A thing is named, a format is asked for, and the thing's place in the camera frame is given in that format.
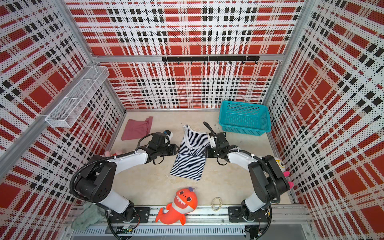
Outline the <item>maroon tank top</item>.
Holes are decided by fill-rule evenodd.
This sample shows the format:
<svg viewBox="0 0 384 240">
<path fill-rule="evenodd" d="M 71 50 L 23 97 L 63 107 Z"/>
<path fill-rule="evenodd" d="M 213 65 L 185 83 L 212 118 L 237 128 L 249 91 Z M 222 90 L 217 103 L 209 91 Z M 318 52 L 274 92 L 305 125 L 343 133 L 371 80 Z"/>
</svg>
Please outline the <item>maroon tank top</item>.
<svg viewBox="0 0 384 240">
<path fill-rule="evenodd" d="M 145 137 L 151 132 L 152 123 L 153 117 L 148 117 L 144 121 L 129 119 L 123 131 L 121 140 L 135 140 Z"/>
</svg>

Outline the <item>striped black white tank top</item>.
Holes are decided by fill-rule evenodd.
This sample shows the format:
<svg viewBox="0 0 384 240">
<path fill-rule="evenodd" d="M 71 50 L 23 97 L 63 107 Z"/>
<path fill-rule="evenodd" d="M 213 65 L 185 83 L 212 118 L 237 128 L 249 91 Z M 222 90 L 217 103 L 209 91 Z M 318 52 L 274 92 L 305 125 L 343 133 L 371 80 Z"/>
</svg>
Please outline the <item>striped black white tank top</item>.
<svg viewBox="0 0 384 240">
<path fill-rule="evenodd" d="M 206 163 L 206 148 L 210 147 L 209 135 L 184 125 L 184 136 L 170 175 L 199 181 Z"/>
</svg>

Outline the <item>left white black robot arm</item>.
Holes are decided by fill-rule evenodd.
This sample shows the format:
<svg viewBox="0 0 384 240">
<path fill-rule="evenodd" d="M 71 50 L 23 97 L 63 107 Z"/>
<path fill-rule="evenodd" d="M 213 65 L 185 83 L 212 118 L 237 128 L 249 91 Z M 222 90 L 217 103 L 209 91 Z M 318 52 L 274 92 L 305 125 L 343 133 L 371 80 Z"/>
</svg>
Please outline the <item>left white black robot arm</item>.
<svg viewBox="0 0 384 240">
<path fill-rule="evenodd" d="M 107 217 L 117 222 L 131 222 L 139 217 L 134 204 L 113 190 L 115 175 L 130 168 L 154 162 L 158 157 L 177 155 L 179 146 L 171 143 L 169 130 L 147 135 L 148 144 L 128 153 L 110 157 L 93 156 L 89 162 L 73 174 L 70 193 L 77 199 L 97 205 L 107 211 Z"/>
</svg>

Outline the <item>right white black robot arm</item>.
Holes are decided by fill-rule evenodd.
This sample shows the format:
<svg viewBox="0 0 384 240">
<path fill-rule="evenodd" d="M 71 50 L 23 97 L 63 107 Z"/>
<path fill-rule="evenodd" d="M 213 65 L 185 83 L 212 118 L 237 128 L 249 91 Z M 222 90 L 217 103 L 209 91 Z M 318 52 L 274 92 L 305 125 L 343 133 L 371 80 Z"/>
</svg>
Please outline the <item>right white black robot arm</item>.
<svg viewBox="0 0 384 240">
<path fill-rule="evenodd" d="M 254 192 L 242 201 L 239 210 L 231 214 L 230 220 L 238 219 L 241 222 L 254 222 L 256 219 L 270 220 L 272 218 L 272 204 L 281 202 L 282 194 L 293 188 L 293 182 L 288 181 L 290 175 L 284 163 L 271 155 L 257 157 L 252 153 L 230 145 L 225 132 L 215 133 L 212 127 L 203 122 L 210 131 L 210 147 L 206 148 L 208 158 L 220 159 L 226 163 L 236 164 L 248 171 L 251 177 Z"/>
</svg>

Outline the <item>teal plastic basket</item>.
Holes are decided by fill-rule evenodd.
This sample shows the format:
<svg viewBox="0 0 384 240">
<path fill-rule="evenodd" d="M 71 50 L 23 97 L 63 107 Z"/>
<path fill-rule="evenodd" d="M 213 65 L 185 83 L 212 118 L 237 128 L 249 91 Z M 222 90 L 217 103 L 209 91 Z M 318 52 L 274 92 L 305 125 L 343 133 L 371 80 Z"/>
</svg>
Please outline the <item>teal plastic basket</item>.
<svg viewBox="0 0 384 240">
<path fill-rule="evenodd" d="M 269 109 L 264 105 L 223 101 L 219 125 L 225 132 L 261 136 L 271 131 Z"/>
</svg>

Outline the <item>pink plush toy red dress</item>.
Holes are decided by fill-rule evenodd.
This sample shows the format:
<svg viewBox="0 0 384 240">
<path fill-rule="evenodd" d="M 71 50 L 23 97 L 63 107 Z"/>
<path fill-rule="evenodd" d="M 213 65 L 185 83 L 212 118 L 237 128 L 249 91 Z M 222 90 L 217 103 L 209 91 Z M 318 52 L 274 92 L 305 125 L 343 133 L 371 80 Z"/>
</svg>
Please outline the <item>pink plush toy red dress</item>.
<svg viewBox="0 0 384 240">
<path fill-rule="evenodd" d="M 122 151 L 117 151 L 114 153 L 111 153 L 110 151 L 105 151 L 103 154 L 103 157 L 118 156 L 118 155 L 121 155 L 122 153 L 123 153 Z"/>
</svg>

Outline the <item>red shark plush toy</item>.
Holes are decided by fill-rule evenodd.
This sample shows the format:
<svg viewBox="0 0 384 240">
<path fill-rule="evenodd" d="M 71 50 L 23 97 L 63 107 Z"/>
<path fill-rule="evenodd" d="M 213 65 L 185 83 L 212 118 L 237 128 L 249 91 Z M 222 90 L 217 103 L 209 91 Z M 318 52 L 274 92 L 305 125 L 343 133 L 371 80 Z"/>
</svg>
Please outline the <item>red shark plush toy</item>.
<svg viewBox="0 0 384 240">
<path fill-rule="evenodd" d="M 198 198 L 194 189 L 184 188 L 177 191 L 173 202 L 169 203 L 165 209 L 161 208 L 157 214 L 155 222 L 172 225 L 180 221 L 181 225 L 186 224 L 186 215 L 192 213 L 198 206 Z"/>
</svg>

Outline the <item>white plush toy yellow glasses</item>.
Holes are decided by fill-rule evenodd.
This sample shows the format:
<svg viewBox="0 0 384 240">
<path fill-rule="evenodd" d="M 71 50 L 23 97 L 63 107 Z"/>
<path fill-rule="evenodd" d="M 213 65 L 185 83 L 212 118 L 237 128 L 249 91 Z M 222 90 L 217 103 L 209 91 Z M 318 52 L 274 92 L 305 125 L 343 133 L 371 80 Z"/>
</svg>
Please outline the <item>white plush toy yellow glasses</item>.
<svg viewBox="0 0 384 240">
<path fill-rule="evenodd" d="M 284 162 L 283 162 L 281 159 L 279 159 L 279 158 L 275 158 L 275 160 L 276 160 L 276 162 L 277 162 L 279 168 L 281 169 L 281 171 L 282 171 L 284 177 L 288 180 L 289 190 L 292 189 L 293 186 L 294 186 L 294 183 L 291 182 L 291 181 L 289 181 L 290 172 L 289 172 L 289 171 L 286 171 L 285 164 L 284 164 Z"/>
</svg>

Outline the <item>green cloth rag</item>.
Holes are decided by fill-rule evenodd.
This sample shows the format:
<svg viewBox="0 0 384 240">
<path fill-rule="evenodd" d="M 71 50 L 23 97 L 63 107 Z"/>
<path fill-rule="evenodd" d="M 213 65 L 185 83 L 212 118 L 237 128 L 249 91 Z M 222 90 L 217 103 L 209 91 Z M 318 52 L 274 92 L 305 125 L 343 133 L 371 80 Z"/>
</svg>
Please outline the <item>green cloth rag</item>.
<svg viewBox="0 0 384 240">
<path fill-rule="evenodd" d="M 105 220 L 106 217 L 104 209 L 98 207 L 96 204 L 87 202 L 83 205 L 83 207 L 83 212 L 72 222 L 71 228 L 73 230 L 85 231 L 91 225 Z"/>
</svg>

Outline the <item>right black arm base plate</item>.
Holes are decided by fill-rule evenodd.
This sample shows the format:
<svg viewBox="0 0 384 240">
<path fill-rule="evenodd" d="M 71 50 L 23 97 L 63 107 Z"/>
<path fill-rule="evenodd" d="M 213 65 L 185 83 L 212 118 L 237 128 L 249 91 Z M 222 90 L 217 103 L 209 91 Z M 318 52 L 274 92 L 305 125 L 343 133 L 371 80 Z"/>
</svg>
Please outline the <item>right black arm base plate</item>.
<svg viewBox="0 0 384 240">
<path fill-rule="evenodd" d="M 233 206 L 228 207 L 228 214 L 231 223 L 267 223 L 269 221 L 268 211 L 262 209 L 252 213 L 244 206 Z"/>
</svg>

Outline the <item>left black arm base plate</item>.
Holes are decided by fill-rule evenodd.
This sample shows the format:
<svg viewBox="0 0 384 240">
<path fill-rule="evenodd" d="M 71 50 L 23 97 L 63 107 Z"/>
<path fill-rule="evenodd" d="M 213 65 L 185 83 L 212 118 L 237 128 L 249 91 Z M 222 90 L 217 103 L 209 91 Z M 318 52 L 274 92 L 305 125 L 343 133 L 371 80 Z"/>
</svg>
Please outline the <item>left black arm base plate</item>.
<svg viewBox="0 0 384 240">
<path fill-rule="evenodd" d="M 128 207 L 123 213 L 119 214 L 115 211 L 108 213 L 112 224 L 137 224 L 147 223 L 150 216 L 149 207 Z"/>
</svg>

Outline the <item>black wall hook rail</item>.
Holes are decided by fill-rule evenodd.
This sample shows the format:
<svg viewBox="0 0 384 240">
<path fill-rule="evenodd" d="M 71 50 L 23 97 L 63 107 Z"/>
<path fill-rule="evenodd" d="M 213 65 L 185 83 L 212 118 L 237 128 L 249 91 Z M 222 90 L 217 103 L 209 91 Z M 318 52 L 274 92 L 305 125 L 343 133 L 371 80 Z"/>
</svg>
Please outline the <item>black wall hook rail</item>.
<svg viewBox="0 0 384 240">
<path fill-rule="evenodd" d="M 164 63 L 168 62 L 258 62 L 260 56 L 200 56 L 200 57 L 162 57 Z"/>
</svg>

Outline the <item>aluminium front rail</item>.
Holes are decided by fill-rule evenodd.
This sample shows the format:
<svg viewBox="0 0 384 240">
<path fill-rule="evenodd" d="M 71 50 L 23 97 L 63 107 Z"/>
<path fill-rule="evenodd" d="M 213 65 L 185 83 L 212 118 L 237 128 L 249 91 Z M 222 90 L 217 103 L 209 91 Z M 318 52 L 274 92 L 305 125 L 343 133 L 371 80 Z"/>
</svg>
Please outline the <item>aluminium front rail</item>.
<svg viewBox="0 0 384 240">
<path fill-rule="evenodd" d="M 312 228 L 311 216 L 303 205 L 274 205 L 272 217 L 263 213 L 256 220 L 247 222 L 240 217 L 240 207 L 224 205 L 214 211 L 208 205 L 198 206 L 187 215 L 185 225 L 180 223 L 165 225 L 156 222 L 155 218 L 160 206 L 139 206 L 138 212 L 143 223 L 113 224 L 119 236 L 130 240 L 139 237 L 195 237 L 195 236 L 239 236 L 244 239 L 255 239 L 262 231 L 269 229 L 263 238 L 276 239 L 278 236 L 289 240 L 316 239 Z"/>
</svg>

